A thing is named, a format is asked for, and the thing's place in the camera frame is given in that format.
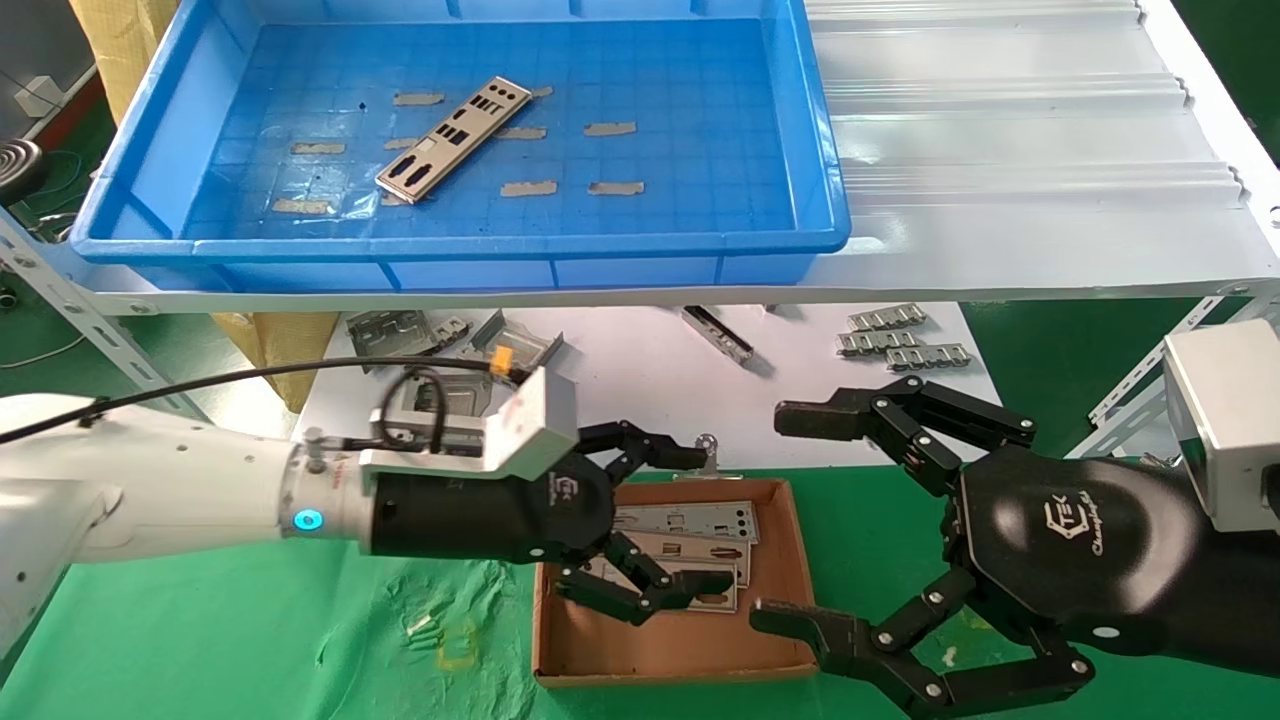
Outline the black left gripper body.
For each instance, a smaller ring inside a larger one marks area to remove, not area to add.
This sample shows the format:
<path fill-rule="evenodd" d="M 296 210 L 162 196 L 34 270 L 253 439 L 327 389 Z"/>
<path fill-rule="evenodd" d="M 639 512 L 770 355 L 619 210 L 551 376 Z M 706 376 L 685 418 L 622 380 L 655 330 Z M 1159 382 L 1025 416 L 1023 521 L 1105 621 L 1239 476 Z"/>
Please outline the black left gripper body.
<path fill-rule="evenodd" d="M 370 552 L 408 559 L 581 564 L 614 523 L 616 483 L 581 455 L 535 480 L 384 471 L 372 495 Z"/>

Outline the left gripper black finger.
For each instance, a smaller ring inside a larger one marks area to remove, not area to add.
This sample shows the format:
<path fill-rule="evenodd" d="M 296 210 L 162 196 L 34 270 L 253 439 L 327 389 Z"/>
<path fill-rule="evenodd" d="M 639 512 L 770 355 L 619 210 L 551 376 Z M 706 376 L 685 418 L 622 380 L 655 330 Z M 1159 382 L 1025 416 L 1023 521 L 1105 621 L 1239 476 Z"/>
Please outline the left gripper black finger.
<path fill-rule="evenodd" d="M 556 593 L 632 626 L 645 624 L 659 611 L 689 609 L 704 594 L 723 594 L 736 588 L 732 570 L 668 571 L 621 532 L 604 541 L 602 556 L 605 565 L 628 580 L 628 589 L 588 573 L 579 562 L 561 569 Z"/>
<path fill-rule="evenodd" d="M 617 488 L 645 466 L 660 470 L 696 470 L 708 460 L 708 451 L 680 445 L 669 436 L 643 430 L 630 421 L 609 421 L 579 429 L 579 452 L 584 456 L 617 450 L 604 465 L 611 486 Z"/>

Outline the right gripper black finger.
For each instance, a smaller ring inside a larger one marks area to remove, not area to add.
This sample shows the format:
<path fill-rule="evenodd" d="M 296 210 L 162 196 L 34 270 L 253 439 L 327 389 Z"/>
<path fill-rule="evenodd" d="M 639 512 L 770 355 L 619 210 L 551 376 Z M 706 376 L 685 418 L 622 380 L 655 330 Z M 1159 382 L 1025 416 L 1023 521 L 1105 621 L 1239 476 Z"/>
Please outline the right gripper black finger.
<path fill-rule="evenodd" d="M 956 719 L 1050 705 L 1094 679 L 1094 669 L 1053 630 L 1032 626 L 1033 657 L 984 667 L 934 673 L 915 646 L 955 616 L 977 589 L 975 578 L 952 568 L 874 625 L 832 609 L 758 600 L 749 621 L 760 633 L 800 641 L 819 669 L 874 685 L 910 719 Z"/>
<path fill-rule="evenodd" d="M 908 375 L 881 388 L 838 388 L 824 402 L 782 401 L 774 407 L 781 436 L 868 439 L 934 497 L 955 492 L 961 459 L 938 432 L 972 447 L 1032 446 L 1030 418 L 948 386 Z"/>

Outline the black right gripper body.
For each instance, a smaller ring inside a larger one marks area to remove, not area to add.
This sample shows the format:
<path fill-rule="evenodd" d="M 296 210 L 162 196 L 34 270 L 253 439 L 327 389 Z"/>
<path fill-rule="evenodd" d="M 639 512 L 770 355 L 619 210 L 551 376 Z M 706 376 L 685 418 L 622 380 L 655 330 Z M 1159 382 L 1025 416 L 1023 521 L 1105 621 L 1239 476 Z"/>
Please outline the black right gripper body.
<path fill-rule="evenodd" d="M 954 498 L 970 605 L 1016 642 L 1050 629 L 1115 655 L 1277 664 L 1277 536 L 1216 530 L 1184 473 L 1002 447 Z"/>

